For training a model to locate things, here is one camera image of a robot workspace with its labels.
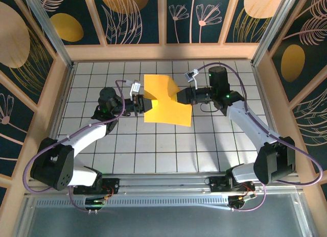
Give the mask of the yellow paper sheet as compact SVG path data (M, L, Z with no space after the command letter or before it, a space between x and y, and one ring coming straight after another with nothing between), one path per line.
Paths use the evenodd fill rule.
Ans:
M168 75L144 75L144 97L152 108L145 112L144 122L191 126L192 106L177 102L180 91Z

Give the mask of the grey metal sheet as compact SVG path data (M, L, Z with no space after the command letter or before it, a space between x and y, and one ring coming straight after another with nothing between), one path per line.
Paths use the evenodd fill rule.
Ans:
M202 206L114 207L87 214L63 199L29 199L14 237L319 237L293 194L267 195L250 212Z

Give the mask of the white grid mat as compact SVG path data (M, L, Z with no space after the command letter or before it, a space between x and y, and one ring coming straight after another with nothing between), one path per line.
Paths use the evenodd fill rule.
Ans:
M180 89L184 73L196 68L199 87L209 85L207 61L79 62L59 125L57 139L83 127L98 104L100 90L116 80L140 80L146 74L168 75ZM142 115L119 119L113 131L77 158L104 174L224 172L254 162L255 146L241 128L213 104L193 107L190 127L146 123Z

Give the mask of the aluminium side rail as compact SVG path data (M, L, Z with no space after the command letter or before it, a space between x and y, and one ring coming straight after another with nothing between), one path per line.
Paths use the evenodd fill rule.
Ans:
M67 88L72 80L72 68L60 61L52 64L42 91L39 107L43 115L42 142L46 138L56 139L64 110Z
M260 76L254 68L252 70L268 122L265 124L257 118L255 111L248 111L247 117L251 119L254 126L257 126L257 128L251 128L249 133L250 138L254 139L253 144L258 152L253 169L259 181L270 184L273 181L281 181L282 178L292 173L295 152L293 149L287 148L285 144L291 143L293 145L294 140L289 136L289 132L284 129L279 131L278 127L274 126Z

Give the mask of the aluminium mounting rail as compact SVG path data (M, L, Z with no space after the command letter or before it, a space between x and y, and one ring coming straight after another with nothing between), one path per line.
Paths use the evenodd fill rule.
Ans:
M120 188L118 194L123 195L154 195L154 194L206 194L210 193L208 177L226 176L225 173L173 173L173 174L105 174L105 178L119 178ZM44 191L48 185L36 179L26 179L27 185L34 191ZM269 194L282 194L293 191L302 192L301 186L286 185L279 182L273 182L266 185L266 191ZM54 194L50 187L46 192L40 194Z

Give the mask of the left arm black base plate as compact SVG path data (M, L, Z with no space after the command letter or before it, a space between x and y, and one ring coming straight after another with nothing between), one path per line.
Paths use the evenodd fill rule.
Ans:
M119 178L98 179L92 186L79 185L73 189L74 195L112 195L119 191Z

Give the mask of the aluminium corner post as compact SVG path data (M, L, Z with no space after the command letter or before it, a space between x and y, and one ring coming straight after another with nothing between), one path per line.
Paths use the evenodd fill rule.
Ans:
M292 6L295 4L296 0L281 0L281 3L277 7L277 10L268 23L266 30L260 40L259 46L251 60L251 66L256 68L260 63L262 57L268 49L268 46L273 41L274 36L277 34L278 30L282 27L285 22L286 17L291 11Z
M39 0L26 0L27 4L30 6L32 12L36 16L38 22L41 24L44 32L48 36L50 42L53 47L56 49L57 53L65 63L65 65L69 68L73 68L73 61L71 60L65 46L57 34L48 14L44 10Z

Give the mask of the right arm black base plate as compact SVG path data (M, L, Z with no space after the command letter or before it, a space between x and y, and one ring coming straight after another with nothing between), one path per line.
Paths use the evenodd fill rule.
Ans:
M212 176L208 177L209 187L212 193L230 193L255 191L255 186L251 181L236 182L232 177Z

